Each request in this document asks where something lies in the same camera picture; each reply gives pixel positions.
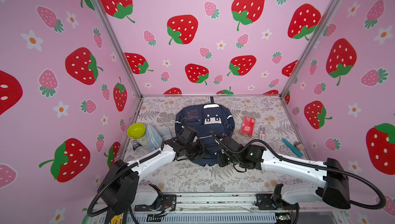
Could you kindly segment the navy blue student backpack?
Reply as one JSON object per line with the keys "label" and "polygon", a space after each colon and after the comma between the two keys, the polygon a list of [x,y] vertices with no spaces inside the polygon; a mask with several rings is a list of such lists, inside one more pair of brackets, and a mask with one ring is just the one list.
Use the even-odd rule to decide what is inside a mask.
{"label": "navy blue student backpack", "polygon": [[179,132],[184,126],[189,126],[197,131],[197,138],[207,150],[207,154],[194,161],[202,167],[218,164],[216,153],[219,145],[212,137],[215,131],[222,136],[231,137],[235,129],[235,121],[230,110],[215,103],[210,97],[207,104],[188,106],[177,113],[175,118],[175,131]]}

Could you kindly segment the clear tissue pack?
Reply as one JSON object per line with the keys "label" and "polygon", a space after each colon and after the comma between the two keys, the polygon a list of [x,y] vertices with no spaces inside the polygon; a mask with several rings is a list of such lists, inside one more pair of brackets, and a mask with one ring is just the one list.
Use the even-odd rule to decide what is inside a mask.
{"label": "clear tissue pack", "polygon": [[166,141],[172,138],[172,134],[169,128],[159,130],[158,134],[161,136],[161,138]]}

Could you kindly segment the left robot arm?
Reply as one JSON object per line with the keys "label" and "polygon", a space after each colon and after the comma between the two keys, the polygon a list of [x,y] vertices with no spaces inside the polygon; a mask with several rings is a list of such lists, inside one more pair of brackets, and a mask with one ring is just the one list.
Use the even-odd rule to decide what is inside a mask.
{"label": "left robot arm", "polygon": [[153,205],[161,191],[157,187],[139,190],[142,179],[180,157],[195,161],[208,154],[208,149],[198,138],[198,132],[187,126],[175,137],[164,141],[158,149],[136,161],[116,161],[90,203],[87,216],[94,217],[105,212],[119,215],[133,205]]}

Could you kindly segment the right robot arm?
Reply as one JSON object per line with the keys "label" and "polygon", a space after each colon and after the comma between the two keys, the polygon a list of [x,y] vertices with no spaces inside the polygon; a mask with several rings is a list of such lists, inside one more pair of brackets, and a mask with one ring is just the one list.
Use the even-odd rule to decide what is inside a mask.
{"label": "right robot arm", "polygon": [[[239,166],[240,173],[247,170],[268,170],[300,178],[307,182],[300,186],[279,186],[274,193],[274,201],[288,204],[322,201],[327,205],[348,210],[352,205],[360,208],[379,210],[385,207],[384,194],[370,181],[347,171],[340,163],[328,158],[323,161],[309,161],[276,153],[265,141],[254,139],[241,145],[234,139],[217,132],[211,133],[219,145],[216,154],[221,167]],[[370,187],[378,196],[376,204],[364,204],[350,199],[349,179],[354,178]]]}

